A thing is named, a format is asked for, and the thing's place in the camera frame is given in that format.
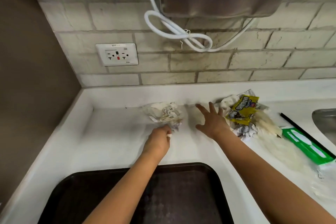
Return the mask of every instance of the brown wall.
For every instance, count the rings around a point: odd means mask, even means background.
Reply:
[[[81,86],[36,0],[0,0],[0,211]]]

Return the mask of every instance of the green package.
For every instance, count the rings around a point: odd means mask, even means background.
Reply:
[[[296,128],[284,128],[282,135],[294,143],[315,164],[322,165],[333,161],[324,150],[309,140]]]

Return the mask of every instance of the electrical cord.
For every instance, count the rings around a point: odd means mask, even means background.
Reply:
[[[241,30],[239,31],[233,38],[231,38],[229,41],[227,41],[225,44],[221,45],[220,47],[216,49],[212,49],[213,41],[212,39],[205,35],[205,34],[198,34],[198,33],[191,33],[189,30],[185,30],[181,28],[179,25],[165,17],[163,14],[160,13],[160,10],[158,9],[155,0],[150,0],[153,9],[154,10],[149,10],[145,12],[145,22],[149,26],[149,28],[154,32],[157,33],[158,35],[168,38],[168,39],[181,39],[183,40],[191,49],[193,49],[196,52],[218,52],[221,49],[225,48],[229,44],[231,44],[233,41],[235,41],[238,37],[240,37],[255,21],[255,18],[251,19],[249,23]],[[161,19],[162,23],[173,33],[173,34],[168,34],[165,33],[159,29],[157,29],[149,20],[149,16],[155,16]],[[201,38],[205,39],[208,41],[208,45],[204,46],[201,44],[196,38]]]

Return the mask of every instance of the forearm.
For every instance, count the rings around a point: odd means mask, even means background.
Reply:
[[[142,154],[83,224],[128,224],[159,160]]]
[[[226,131],[216,141],[272,224],[336,223],[317,202],[232,132]]]

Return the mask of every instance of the sink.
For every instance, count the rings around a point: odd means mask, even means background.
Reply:
[[[312,117],[317,128],[336,145],[336,109],[316,110]]]

